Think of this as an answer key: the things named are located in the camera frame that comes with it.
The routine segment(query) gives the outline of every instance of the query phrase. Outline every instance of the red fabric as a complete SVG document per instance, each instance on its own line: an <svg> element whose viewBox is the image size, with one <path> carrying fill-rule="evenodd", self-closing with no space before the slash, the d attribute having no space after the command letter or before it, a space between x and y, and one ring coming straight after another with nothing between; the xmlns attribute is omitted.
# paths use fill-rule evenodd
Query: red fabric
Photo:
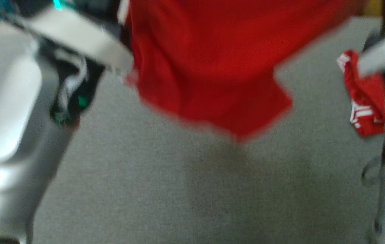
<svg viewBox="0 0 385 244"><path fill-rule="evenodd" d="M367 137L384 132L385 85L381 74L360 79L358 57L355 51L349 50L340 56L338 63L352 99L351 123L361 136Z"/></svg>
<svg viewBox="0 0 385 244"><path fill-rule="evenodd" d="M362 2L130 0L141 99L248 139L292 105L274 67Z"/></svg>

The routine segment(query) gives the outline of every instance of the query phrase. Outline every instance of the gray fabric surface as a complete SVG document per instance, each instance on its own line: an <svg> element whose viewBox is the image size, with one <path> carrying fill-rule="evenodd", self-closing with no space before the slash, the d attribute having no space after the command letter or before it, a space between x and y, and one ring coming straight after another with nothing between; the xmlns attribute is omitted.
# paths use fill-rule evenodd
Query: gray fabric surface
<svg viewBox="0 0 385 244"><path fill-rule="evenodd" d="M242 146L167 120L107 75L36 215L35 243L365 243L378 188L360 172L383 138L350 125L335 59L376 26L352 20L284 64L294 110ZM0 81L23 40L0 40Z"/></svg>

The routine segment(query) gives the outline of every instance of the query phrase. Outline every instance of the blurry red cloth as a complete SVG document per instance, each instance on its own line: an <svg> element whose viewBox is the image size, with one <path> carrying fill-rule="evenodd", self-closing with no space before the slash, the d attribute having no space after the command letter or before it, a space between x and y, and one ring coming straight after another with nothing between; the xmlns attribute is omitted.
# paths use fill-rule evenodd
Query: blurry red cloth
<svg viewBox="0 0 385 244"><path fill-rule="evenodd" d="M141 99L245 140L292 101L274 67L364 0L130 0Z"/></svg>
<svg viewBox="0 0 385 244"><path fill-rule="evenodd" d="M337 62L351 97L349 120L360 136L367 137L385 131L385 84L379 73L361 79L357 69L358 58L356 51L348 50Z"/></svg>

